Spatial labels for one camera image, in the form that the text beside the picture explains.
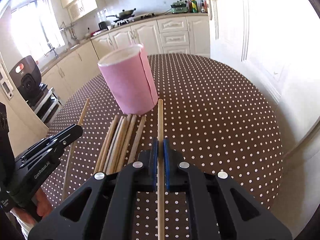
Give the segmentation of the left human hand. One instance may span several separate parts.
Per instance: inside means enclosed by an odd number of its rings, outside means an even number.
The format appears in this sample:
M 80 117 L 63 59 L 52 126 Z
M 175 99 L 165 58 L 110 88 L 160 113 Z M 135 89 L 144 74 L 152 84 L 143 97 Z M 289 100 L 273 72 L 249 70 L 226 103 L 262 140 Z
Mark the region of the left human hand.
M 37 210 L 36 210 L 37 214 L 43 218 L 47 217 L 52 212 L 53 207 L 49 202 L 47 195 L 45 194 L 43 189 L 39 188 L 38 191 L 35 193 L 34 197 L 37 202 Z M 13 215 L 15 215 L 17 218 L 19 218 L 21 221 L 27 224 L 30 224 L 30 225 L 36 224 L 36 220 L 31 216 L 31 214 L 29 214 L 24 209 L 15 207 L 11 210 L 11 212 L 13 213 Z

